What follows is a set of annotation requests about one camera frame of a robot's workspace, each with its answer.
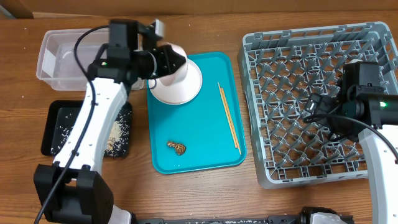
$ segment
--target teal tray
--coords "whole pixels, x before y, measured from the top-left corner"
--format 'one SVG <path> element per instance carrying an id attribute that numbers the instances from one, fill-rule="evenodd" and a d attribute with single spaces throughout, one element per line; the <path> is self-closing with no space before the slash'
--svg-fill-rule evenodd
<path id="1" fill-rule="evenodd" d="M 167 105 L 147 90 L 152 163 L 162 174 L 237 166 L 246 157 L 241 112 L 231 61 L 220 53 L 189 55 L 200 68 L 203 84 L 199 94 L 183 105 Z M 224 88 L 242 154 L 235 148 L 218 84 Z M 178 156 L 167 141 L 187 147 Z"/>

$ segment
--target chopstick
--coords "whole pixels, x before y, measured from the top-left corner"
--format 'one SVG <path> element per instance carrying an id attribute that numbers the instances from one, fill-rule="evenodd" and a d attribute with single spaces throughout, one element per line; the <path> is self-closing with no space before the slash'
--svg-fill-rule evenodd
<path id="1" fill-rule="evenodd" d="M 226 118 L 228 120 L 229 129 L 231 130 L 231 135 L 232 135 L 232 138 L 234 140 L 235 148 L 238 148 L 239 155 L 241 155 L 242 154 L 241 147 L 239 145 L 238 137 L 236 136 L 235 126 L 234 126 L 234 123 L 232 121 L 231 113 L 229 112 L 229 106 L 228 106 L 228 102 L 226 101 L 226 98 L 225 98 L 224 89 L 220 87 L 220 83 L 218 83 L 218 89 L 220 91 L 221 100 L 223 101 L 225 115 L 226 115 Z"/>

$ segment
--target gray dish rack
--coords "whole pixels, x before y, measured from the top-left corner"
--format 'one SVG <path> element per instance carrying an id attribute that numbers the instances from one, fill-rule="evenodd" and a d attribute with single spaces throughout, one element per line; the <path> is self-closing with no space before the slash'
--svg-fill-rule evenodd
<path id="1" fill-rule="evenodd" d="M 396 95 L 397 55 L 383 22 L 246 34 L 238 64 L 260 185 L 367 178 L 359 144 L 342 139 L 322 146 L 328 128 L 305 124 L 300 114 L 309 94 L 338 93 L 343 65 L 354 59 L 378 62 L 385 94 Z"/>

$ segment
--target black cable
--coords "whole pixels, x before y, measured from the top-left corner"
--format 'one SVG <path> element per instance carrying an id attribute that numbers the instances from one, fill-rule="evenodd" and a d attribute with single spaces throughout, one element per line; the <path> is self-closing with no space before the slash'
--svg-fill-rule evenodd
<path id="1" fill-rule="evenodd" d="M 101 45 L 101 47 L 99 48 L 97 54 L 95 55 L 95 59 L 98 60 L 101 58 L 101 56 L 104 54 L 105 50 L 107 50 L 109 48 L 109 44 L 103 44 Z"/>
<path id="2" fill-rule="evenodd" d="M 335 132 L 333 130 L 330 130 L 329 134 L 328 134 L 328 141 L 330 141 L 331 137 L 335 134 Z"/>
<path id="3" fill-rule="evenodd" d="M 35 219 L 35 222 L 34 222 L 35 224 L 38 224 L 38 223 L 39 223 L 39 221 L 40 221 L 40 219 L 42 218 L 42 215 L 43 215 L 43 213 L 44 213 L 44 210 L 45 210 L 45 209 L 47 208 L 47 206 L 49 205 L 50 200 L 51 200 L 52 197 L 54 196 L 55 191 L 57 190 L 58 186 L 61 184 L 61 182 L 62 182 L 62 180 L 63 180 L 63 176 L 66 174 L 68 168 L 70 167 L 70 164 L 72 163 L 73 159 L 75 158 L 75 155 L 76 155 L 76 153 L 77 153 L 77 150 L 78 150 L 79 147 L 80 147 L 81 141 L 83 140 L 83 137 L 84 137 L 84 135 L 85 135 L 85 133 L 86 133 L 86 131 L 87 131 L 88 125 L 89 125 L 89 123 L 90 123 L 90 121 L 91 121 L 91 117 L 93 116 L 93 113 L 94 113 L 94 107 L 95 107 L 95 89 L 94 89 L 94 85 L 93 85 L 93 82 L 88 78 L 87 72 L 85 71 L 85 69 L 83 68 L 83 66 L 81 65 L 81 63 L 80 63 L 80 61 L 79 61 L 79 58 L 77 57 L 77 47 L 79 46 L 81 40 L 82 40 L 85 36 L 87 36 L 88 34 L 94 32 L 94 31 L 96 31 L 96 30 L 99 30 L 99 29 L 102 29 L 102 28 L 107 28 L 107 27 L 109 27 L 109 26 L 108 26 L 108 25 L 99 26 L 99 27 L 95 27 L 94 29 L 91 29 L 91 30 L 85 32 L 82 36 L 80 36 L 80 37 L 77 39 L 76 44 L 75 44 L 75 47 L 73 48 L 73 54 L 74 54 L 74 56 L 75 56 L 76 63 L 77 63 L 77 65 L 79 66 L 79 68 L 81 69 L 81 71 L 83 72 L 84 76 L 87 78 L 87 81 L 88 81 L 88 83 L 89 83 L 89 85 L 90 85 L 90 88 L 91 88 L 91 95 L 93 96 L 93 97 L 92 97 L 92 101 L 91 101 L 91 108 L 90 108 L 90 112 L 88 113 L 88 117 L 87 117 L 86 123 L 85 123 L 85 125 L 84 125 L 84 127 L 83 127 L 83 130 L 81 130 L 80 137 L 78 138 L 78 140 L 77 140 L 77 142 L 76 142 L 76 146 L 75 146 L 75 148 L 72 150 L 68 162 L 66 163 L 65 167 L 63 168 L 63 170 L 62 170 L 61 174 L 59 175 L 57 181 L 55 182 L 55 184 L 54 184 L 53 187 L 51 188 L 49 194 L 47 195 L 47 198 L 44 200 L 44 203 L 43 203 L 43 205 L 42 205 L 42 208 L 40 209 L 39 213 L 38 213 L 37 216 L 36 216 L 36 219 Z"/>
<path id="4" fill-rule="evenodd" d="M 344 138 L 347 138 L 347 137 L 350 136 L 350 135 L 352 135 L 352 133 L 350 133 L 350 134 L 344 134 L 344 135 L 342 135 L 342 136 L 335 137 L 334 139 L 328 139 L 328 141 L 327 141 L 327 142 L 324 142 L 324 143 L 321 145 L 321 147 L 324 146 L 324 145 L 326 145 L 326 144 L 328 144 L 329 142 L 337 142 L 337 141 L 340 141 L 340 140 L 342 140 L 342 139 L 344 139 Z"/>
<path id="5" fill-rule="evenodd" d="M 335 108 L 333 108 L 331 111 L 329 111 L 328 114 L 334 113 L 334 112 L 335 112 L 336 110 L 338 110 L 340 107 L 341 107 L 341 104 L 337 105 Z M 312 120 L 311 122 L 318 122 L 318 121 L 320 121 L 320 120 L 322 120 L 322 119 L 325 119 L 325 118 L 311 119 L 311 120 Z"/>
<path id="6" fill-rule="evenodd" d="M 156 79 L 154 79 L 154 80 L 155 80 L 155 85 L 153 87 L 150 87 L 149 88 L 150 90 L 153 90 L 156 87 L 156 85 L 157 85 L 157 80 Z"/>
<path id="7" fill-rule="evenodd" d="M 376 129 L 374 129 L 372 126 L 365 124 L 362 121 L 358 121 L 357 119 L 354 118 L 349 118 L 349 117 L 345 117 L 345 116 L 341 116 L 341 115 L 334 115 L 334 114 L 315 114 L 315 115 L 311 115 L 311 116 L 307 116 L 306 118 L 303 118 L 303 122 L 304 123 L 309 123 L 311 121 L 308 121 L 309 119 L 312 118 L 335 118 L 335 119 L 345 119 L 347 121 L 351 121 L 354 122 L 356 124 L 361 125 L 364 128 L 368 128 L 369 130 L 371 130 L 375 135 L 379 136 L 379 138 L 381 138 L 381 140 L 383 140 L 385 142 L 385 144 L 387 144 L 388 148 L 390 148 L 391 152 L 393 153 L 393 155 L 396 157 L 397 161 L 398 161 L 398 152 L 395 149 L 395 147 L 391 144 L 391 142 L 388 141 L 388 139 L 386 139 L 386 137 L 384 137 L 380 132 L 378 132 Z"/>

